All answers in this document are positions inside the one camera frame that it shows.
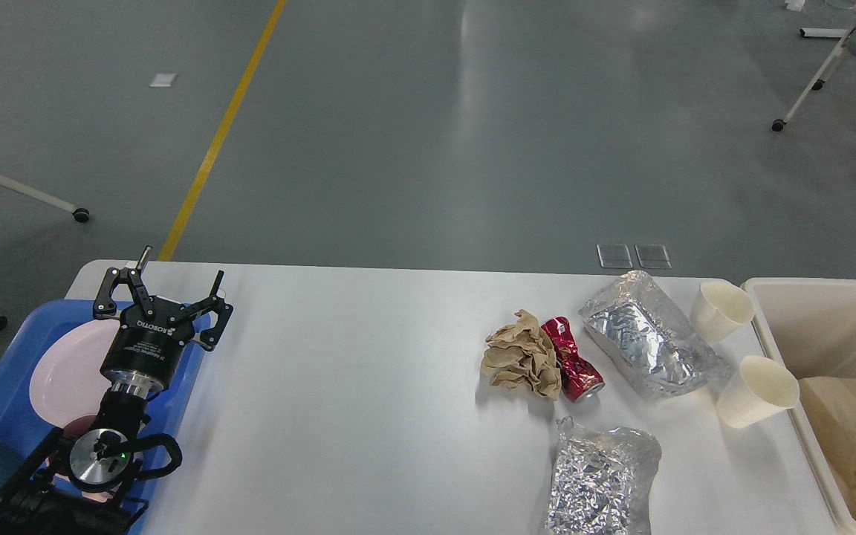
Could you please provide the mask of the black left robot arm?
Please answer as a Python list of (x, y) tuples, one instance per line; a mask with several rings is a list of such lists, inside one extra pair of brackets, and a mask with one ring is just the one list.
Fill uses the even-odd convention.
[(0, 534), (140, 531), (155, 482), (233, 307), (153, 296), (146, 258), (110, 267), (93, 302), (35, 309), (0, 361)]

